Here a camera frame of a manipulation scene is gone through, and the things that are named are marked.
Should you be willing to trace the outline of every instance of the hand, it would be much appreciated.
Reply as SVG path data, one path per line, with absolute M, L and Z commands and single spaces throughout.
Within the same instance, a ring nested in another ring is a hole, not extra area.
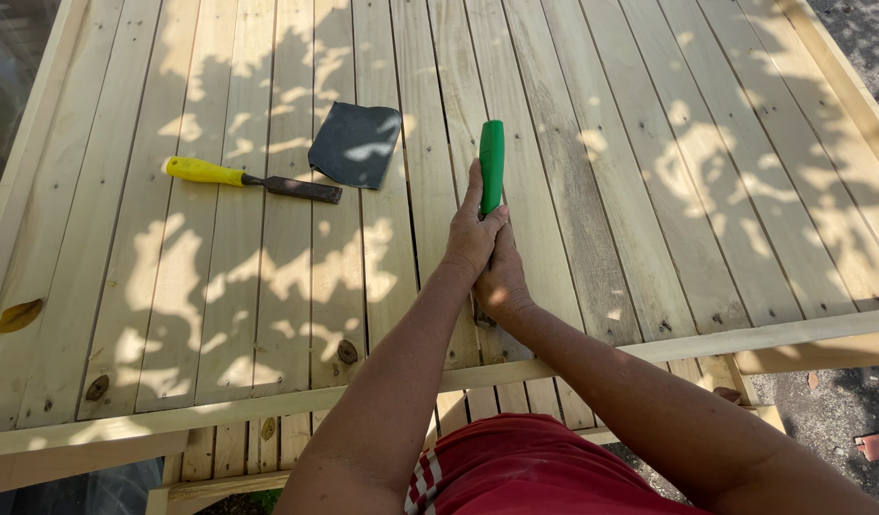
M 483 219 L 479 218 L 480 196 L 483 193 L 483 178 L 480 175 L 480 161 L 475 158 L 468 170 L 468 192 L 465 200 L 449 227 L 449 241 L 446 255 L 441 263 L 453 264 L 462 268 L 473 284 L 487 265 L 493 251 L 493 241 L 497 231 L 506 224 L 509 208 L 501 205 Z
M 509 224 L 497 232 L 490 265 L 474 284 L 474 294 L 480 308 L 501 325 L 520 310 L 535 305 L 525 285 L 522 257 L 515 249 L 513 227 Z

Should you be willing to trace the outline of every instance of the yellow chisel handle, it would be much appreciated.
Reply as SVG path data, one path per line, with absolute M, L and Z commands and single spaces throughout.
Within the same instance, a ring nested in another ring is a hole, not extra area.
M 171 157 L 166 163 L 166 172 L 173 177 L 195 182 L 220 182 L 233 186 L 244 186 L 242 170 L 224 168 L 196 158 Z

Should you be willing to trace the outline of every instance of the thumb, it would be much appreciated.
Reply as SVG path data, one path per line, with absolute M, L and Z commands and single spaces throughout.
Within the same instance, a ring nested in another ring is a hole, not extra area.
M 501 205 L 491 211 L 488 216 L 484 217 L 484 221 L 482 223 L 487 226 L 487 230 L 490 232 L 490 234 L 495 235 L 501 227 L 506 225 L 506 219 L 508 218 L 509 206 Z
M 503 224 L 497 231 L 496 245 L 493 248 L 495 255 L 504 254 L 515 251 L 515 235 L 513 234 L 513 226 Z

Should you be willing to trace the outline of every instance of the black sandpaper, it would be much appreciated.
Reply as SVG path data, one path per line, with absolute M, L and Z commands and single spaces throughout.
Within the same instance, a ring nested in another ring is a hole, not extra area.
M 309 149 L 309 166 L 342 184 L 376 190 L 400 130 L 401 114 L 391 107 L 335 102 Z

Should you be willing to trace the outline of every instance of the red shirt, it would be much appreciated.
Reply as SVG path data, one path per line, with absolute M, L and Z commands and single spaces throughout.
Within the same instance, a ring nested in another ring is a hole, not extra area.
M 440 439 L 415 466 L 408 515 L 704 514 L 655 493 L 548 415 L 503 413 Z

